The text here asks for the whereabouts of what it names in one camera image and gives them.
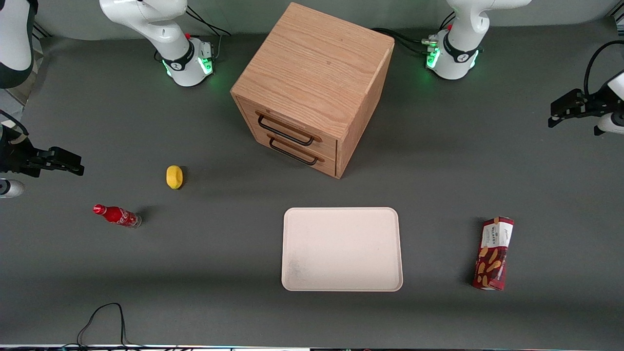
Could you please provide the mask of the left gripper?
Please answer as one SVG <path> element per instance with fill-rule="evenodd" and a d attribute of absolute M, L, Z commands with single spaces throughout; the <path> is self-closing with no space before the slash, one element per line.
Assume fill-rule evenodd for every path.
<path fill-rule="evenodd" d="M 623 113 L 624 103 L 610 87 L 602 87 L 593 94 L 571 90 L 550 105 L 548 128 L 553 128 L 569 118 L 602 117 L 608 113 Z"/>

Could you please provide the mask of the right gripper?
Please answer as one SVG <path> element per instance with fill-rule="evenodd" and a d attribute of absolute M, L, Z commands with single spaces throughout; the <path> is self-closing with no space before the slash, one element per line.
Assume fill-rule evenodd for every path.
<path fill-rule="evenodd" d="M 40 150 L 39 157 L 44 163 L 34 163 L 34 168 L 31 168 L 28 165 L 29 159 L 36 155 L 37 151 L 27 136 L 7 126 L 1 126 L 1 173 L 17 173 L 37 178 L 41 169 L 84 175 L 81 157 L 63 148 L 50 147 L 48 150 Z"/>

